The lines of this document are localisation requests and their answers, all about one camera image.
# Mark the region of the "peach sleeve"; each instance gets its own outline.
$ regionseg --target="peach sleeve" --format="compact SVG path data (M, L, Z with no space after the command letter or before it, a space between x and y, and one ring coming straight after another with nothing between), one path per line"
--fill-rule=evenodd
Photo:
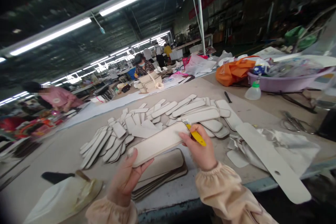
M277 223L241 182L233 169L221 163L211 171L196 175L201 201L213 207L215 214L223 220L232 224Z
M89 220L89 224L138 223L137 209L132 201L128 207L121 207L106 197L93 202L85 216Z

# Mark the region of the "hand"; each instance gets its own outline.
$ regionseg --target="hand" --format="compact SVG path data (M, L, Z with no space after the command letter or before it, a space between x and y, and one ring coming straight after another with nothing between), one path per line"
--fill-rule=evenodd
M122 207L130 205L133 189L137 185L141 175L154 161L154 159L151 159L137 168L132 168L137 156L138 150L134 149L132 156L126 157L120 165L117 174L112 179L107 192L107 199Z
M194 124L190 128L190 132L197 131L204 139L206 146L200 145L195 139L191 139L187 134L180 132L179 135L184 141L182 145L187 146L193 156L194 161L201 168L202 171L210 171L217 166L215 158L214 146L205 129L199 125Z
M67 112L69 112L69 107L68 106L65 106L64 108L63 108L63 111L65 112L65 113L67 113Z

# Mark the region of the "floral shirt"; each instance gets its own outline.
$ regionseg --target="floral shirt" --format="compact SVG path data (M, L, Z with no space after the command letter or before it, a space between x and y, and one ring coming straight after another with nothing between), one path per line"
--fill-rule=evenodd
M135 69L135 73L140 77L143 75L147 75L147 72L154 71L154 66L151 62L146 61L145 62L145 69L143 69L141 66L137 66Z

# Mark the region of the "plastic basin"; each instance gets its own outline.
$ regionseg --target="plastic basin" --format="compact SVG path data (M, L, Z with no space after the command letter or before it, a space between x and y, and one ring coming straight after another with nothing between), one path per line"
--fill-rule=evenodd
M299 77L260 77L260 89L265 92L297 92L308 87L317 77L330 74L334 71L334 67L325 68L323 71L306 76ZM258 75L250 72L248 74L248 82L250 85L257 80Z

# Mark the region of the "yellow shirt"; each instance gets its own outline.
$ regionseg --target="yellow shirt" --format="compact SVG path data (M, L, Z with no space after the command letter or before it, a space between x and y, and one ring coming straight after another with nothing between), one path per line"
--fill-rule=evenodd
M167 54L167 57L170 57L169 54L172 53L172 49L170 48L169 45L167 45L167 46L163 49L163 52L164 52L165 54Z

